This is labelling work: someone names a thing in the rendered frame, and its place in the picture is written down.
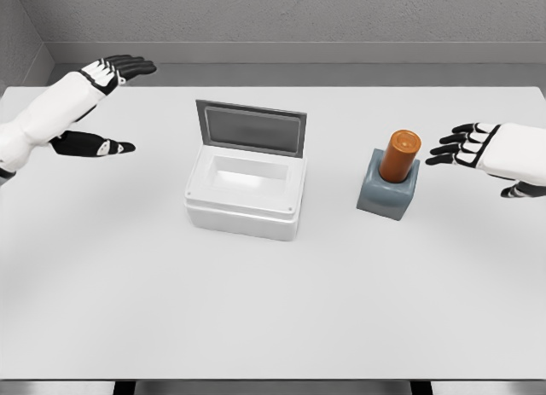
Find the grey hinged box lid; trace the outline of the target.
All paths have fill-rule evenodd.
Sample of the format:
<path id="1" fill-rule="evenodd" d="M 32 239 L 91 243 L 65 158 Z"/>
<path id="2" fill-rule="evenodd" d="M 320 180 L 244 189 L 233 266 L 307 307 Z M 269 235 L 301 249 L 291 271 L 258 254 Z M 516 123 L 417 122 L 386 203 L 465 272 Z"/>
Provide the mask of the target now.
<path id="1" fill-rule="evenodd" d="M 207 100 L 195 104 L 207 146 L 304 157 L 306 113 Z"/>

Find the orange cylinder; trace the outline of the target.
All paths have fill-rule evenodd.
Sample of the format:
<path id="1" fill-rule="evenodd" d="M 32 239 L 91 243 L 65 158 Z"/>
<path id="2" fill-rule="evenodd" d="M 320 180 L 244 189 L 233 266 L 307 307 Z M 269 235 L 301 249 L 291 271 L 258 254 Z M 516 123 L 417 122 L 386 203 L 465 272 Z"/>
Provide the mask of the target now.
<path id="1" fill-rule="evenodd" d="M 421 139 L 413 131 L 393 132 L 380 163 L 380 176 L 389 183 L 403 182 L 420 148 Z"/>

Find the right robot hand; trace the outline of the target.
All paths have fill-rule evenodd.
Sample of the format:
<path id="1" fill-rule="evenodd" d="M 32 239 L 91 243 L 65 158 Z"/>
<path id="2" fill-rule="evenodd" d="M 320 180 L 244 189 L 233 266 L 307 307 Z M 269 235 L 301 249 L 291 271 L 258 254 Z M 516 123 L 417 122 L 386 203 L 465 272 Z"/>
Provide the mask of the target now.
<path id="1" fill-rule="evenodd" d="M 514 123 L 483 122 L 454 127 L 430 150 L 426 164 L 465 166 L 513 180 L 503 198 L 546 196 L 546 129 Z"/>

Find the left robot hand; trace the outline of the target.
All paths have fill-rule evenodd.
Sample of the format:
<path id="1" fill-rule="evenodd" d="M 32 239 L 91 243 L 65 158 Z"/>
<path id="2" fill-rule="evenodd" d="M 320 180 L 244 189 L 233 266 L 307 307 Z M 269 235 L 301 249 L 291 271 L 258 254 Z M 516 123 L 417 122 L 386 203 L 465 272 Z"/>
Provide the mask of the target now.
<path id="1" fill-rule="evenodd" d="M 131 153 L 136 147 L 130 142 L 71 131 L 69 127 L 116 88 L 155 71 L 155 64 L 141 56 L 112 55 L 93 61 L 52 84 L 18 115 L 17 124 L 30 145 L 49 144 L 61 155 L 97 158 Z"/>

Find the white rectangular box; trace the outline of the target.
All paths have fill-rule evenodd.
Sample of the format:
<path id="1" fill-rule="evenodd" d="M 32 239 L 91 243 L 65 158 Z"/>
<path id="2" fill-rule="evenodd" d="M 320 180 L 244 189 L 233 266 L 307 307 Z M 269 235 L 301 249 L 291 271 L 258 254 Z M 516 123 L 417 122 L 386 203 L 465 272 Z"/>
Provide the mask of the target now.
<path id="1" fill-rule="evenodd" d="M 196 227 L 292 241 L 305 174 L 305 158 L 203 145 L 184 205 Z"/>

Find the grey cylinder holder block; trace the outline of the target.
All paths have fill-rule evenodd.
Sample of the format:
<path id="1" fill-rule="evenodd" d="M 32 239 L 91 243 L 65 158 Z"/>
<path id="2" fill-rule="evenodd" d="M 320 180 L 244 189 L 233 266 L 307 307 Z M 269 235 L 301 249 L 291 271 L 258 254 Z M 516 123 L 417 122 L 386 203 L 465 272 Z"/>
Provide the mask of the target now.
<path id="1" fill-rule="evenodd" d="M 420 161 L 413 161 L 403 182 L 390 183 L 384 180 L 379 173 L 383 154 L 382 149 L 374 149 L 363 179 L 356 208 L 399 221 L 414 198 Z"/>

